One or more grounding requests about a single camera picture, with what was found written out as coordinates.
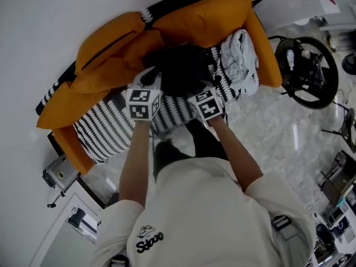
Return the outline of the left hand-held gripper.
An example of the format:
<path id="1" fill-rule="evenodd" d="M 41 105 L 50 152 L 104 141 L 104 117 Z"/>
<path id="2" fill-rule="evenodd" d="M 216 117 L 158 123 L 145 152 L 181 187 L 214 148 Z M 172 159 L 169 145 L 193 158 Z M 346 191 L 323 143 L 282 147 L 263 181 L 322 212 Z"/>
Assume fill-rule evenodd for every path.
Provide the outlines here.
<path id="1" fill-rule="evenodd" d="M 133 80 L 132 86 L 126 92 L 126 107 L 134 121 L 151 121 L 161 107 L 162 73 L 158 72 L 151 87 L 152 68 L 140 72 Z"/>

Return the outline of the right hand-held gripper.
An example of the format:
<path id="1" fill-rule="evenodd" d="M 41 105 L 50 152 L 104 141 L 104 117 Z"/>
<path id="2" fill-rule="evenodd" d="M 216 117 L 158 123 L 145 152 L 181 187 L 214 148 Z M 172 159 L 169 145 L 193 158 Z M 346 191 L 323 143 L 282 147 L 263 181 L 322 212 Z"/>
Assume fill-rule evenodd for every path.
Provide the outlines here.
<path id="1" fill-rule="evenodd" d="M 202 121 L 208 121 L 223 114 L 223 103 L 214 87 L 188 98 L 188 102 L 193 106 L 196 115 Z"/>

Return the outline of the black garment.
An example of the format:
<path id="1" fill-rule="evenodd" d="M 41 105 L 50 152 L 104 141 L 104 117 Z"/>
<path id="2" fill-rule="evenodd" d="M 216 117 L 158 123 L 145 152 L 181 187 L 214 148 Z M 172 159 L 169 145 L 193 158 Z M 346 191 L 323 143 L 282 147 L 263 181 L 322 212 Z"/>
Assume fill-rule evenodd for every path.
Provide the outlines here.
<path id="1" fill-rule="evenodd" d="M 143 63 L 161 73 L 161 90 L 168 96 L 189 98 L 216 85 L 207 50 L 190 43 L 155 50 Z"/>

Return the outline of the orange sofa with patterned cover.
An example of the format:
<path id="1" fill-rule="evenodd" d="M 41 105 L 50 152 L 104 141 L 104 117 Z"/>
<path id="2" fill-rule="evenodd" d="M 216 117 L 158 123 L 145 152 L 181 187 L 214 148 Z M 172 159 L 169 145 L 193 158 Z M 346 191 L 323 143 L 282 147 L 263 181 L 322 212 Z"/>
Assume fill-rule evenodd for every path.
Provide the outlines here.
<path id="1" fill-rule="evenodd" d="M 145 23 L 144 31 L 156 30 L 153 29 L 153 24 L 158 19 L 199 1 L 203 0 L 161 0 L 148 6 L 143 11 L 128 12 L 141 13 L 141 19 Z M 248 32 L 259 60 L 260 86 L 279 87 L 281 85 L 281 73 L 266 33 L 252 6 L 241 29 Z M 216 93 L 223 103 L 228 103 L 246 95 L 236 92 L 230 87 L 231 81 L 225 74 L 220 59 L 221 43 L 204 49 L 207 50 L 207 54 L 212 61 L 209 70 L 216 82 L 214 86 Z M 36 107 L 37 115 L 40 116 L 45 104 L 61 84 L 65 82 L 73 83 L 77 76 L 75 60 L 38 104 Z M 108 90 L 108 95 L 73 125 L 51 130 L 63 152 L 80 173 L 86 174 L 94 164 L 102 164 L 111 156 L 128 149 L 135 123 L 130 118 L 125 104 L 127 86 Z"/>

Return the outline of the person's right forearm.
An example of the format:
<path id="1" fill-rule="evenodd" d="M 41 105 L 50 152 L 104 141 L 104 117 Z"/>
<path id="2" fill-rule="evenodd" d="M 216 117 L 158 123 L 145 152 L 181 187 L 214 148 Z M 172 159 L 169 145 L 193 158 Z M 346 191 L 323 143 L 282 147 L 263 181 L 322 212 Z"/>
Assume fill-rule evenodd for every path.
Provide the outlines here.
<path id="1" fill-rule="evenodd" d="M 209 119 L 208 123 L 215 130 L 229 159 L 234 175 L 242 191 L 245 192 L 254 181 L 263 176 L 259 165 L 221 116 Z"/>

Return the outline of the person's left forearm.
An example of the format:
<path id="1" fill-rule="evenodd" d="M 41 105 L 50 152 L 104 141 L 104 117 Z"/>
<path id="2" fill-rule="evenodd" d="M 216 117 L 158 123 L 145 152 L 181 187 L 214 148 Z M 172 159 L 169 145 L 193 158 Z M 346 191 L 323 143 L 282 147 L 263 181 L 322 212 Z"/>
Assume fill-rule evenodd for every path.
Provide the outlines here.
<path id="1" fill-rule="evenodd" d="M 119 200 L 146 204 L 149 184 L 149 133 L 151 123 L 135 122 L 130 148 L 119 181 Z"/>

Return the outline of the orange cushion with zipper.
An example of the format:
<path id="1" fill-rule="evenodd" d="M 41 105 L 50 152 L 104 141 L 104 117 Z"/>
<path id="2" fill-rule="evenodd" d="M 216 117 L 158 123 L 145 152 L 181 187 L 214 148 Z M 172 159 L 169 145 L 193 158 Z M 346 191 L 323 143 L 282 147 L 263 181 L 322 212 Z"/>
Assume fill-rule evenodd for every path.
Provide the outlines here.
<path id="1" fill-rule="evenodd" d="M 76 58 L 76 75 L 91 72 L 145 29 L 140 12 L 128 12 L 107 22 L 81 45 Z"/>

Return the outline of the pale grey crumpled cloth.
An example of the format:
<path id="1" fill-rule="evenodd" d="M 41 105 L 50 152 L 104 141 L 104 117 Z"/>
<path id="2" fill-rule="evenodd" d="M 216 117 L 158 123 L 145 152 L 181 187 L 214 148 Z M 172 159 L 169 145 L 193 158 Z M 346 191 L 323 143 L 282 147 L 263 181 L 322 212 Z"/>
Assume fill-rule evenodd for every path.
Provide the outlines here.
<path id="1" fill-rule="evenodd" d="M 259 60 L 253 42 L 244 29 L 231 34 L 220 46 L 221 63 L 231 81 L 230 87 L 247 96 L 260 86 Z"/>

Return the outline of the person's black trousers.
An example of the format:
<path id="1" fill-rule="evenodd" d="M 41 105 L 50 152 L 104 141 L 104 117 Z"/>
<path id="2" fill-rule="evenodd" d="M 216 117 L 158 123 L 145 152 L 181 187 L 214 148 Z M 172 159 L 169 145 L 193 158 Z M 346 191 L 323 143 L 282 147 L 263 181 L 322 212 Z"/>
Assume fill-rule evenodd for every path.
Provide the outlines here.
<path id="1" fill-rule="evenodd" d="M 215 157 L 226 161 L 229 160 L 221 142 L 218 141 L 200 121 L 193 119 L 186 123 L 185 126 L 192 135 L 195 146 L 195 156 L 189 156 L 182 153 L 172 144 L 171 141 L 161 141 L 156 145 L 154 150 L 153 176 L 155 181 L 157 180 L 159 172 L 164 167 L 176 161 L 191 159 L 194 157 Z"/>

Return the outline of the person's cream t-shirt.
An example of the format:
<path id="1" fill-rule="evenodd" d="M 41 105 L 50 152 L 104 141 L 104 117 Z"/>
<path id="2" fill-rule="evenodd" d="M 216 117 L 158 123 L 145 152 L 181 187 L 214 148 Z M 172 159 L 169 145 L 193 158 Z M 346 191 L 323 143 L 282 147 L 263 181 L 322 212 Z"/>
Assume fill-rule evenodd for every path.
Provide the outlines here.
<path id="1" fill-rule="evenodd" d="M 291 224 L 275 231 L 279 215 Z M 131 267 L 306 267 L 315 242 L 314 220 L 278 175 L 243 192 L 227 161 L 191 158 L 159 172 L 146 206 L 102 211 L 90 266 L 124 254 Z"/>

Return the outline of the white board with red label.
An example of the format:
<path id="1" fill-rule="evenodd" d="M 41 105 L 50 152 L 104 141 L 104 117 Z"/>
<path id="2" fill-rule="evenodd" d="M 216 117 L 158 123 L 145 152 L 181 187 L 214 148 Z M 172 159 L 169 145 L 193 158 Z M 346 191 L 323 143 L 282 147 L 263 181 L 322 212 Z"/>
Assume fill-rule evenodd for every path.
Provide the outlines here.
<path id="1" fill-rule="evenodd" d="M 261 0 L 254 12 L 270 32 L 297 21 L 339 13 L 340 8 L 335 0 Z"/>

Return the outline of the black harness buckle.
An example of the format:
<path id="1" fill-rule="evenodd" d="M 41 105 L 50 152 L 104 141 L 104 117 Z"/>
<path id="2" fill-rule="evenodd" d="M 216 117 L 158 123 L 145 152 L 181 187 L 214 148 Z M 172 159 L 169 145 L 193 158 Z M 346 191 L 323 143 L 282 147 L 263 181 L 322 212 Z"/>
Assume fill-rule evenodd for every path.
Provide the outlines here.
<path id="1" fill-rule="evenodd" d="M 130 262 L 124 254 L 117 254 L 110 259 L 107 267 L 130 267 Z"/>
<path id="2" fill-rule="evenodd" d="M 291 224 L 291 220 L 286 215 L 279 215 L 272 219 L 272 226 L 275 231 L 280 231 Z"/>

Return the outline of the black tripod stand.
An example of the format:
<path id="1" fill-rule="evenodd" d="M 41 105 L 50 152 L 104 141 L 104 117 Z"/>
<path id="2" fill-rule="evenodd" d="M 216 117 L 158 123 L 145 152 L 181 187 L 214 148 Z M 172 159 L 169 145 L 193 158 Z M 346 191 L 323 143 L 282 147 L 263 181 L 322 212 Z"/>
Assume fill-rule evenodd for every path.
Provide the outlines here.
<path id="1" fill-rule="evenodd" d="M 329 131 L 321 129 L 322 132 L 326 132 L 333 135 L 338 135 L 343 138 L 351 152 L 356 154 L 356 119 L 355 119 L 355 109 L 347 108 L 335 101 L 333 104 L 341 107 L 344 110 L 344 118 L 341 128 L 338 131 Z"/>

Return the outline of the cluttered desk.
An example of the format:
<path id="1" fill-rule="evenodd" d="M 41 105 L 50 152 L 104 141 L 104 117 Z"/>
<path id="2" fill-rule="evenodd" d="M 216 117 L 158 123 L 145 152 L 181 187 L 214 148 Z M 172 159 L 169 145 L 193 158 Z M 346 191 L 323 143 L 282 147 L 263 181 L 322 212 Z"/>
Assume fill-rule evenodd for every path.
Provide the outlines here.
<path id="1" fill-rule="evenodd" d="M 320 246 L 329 253 L 319 264 L 337 255 L 356 253 L 356 160 L 345 151 L 336 154 L 328 172 L 320 172 L 318 186 L 327 206 L 314 213 Z"/>

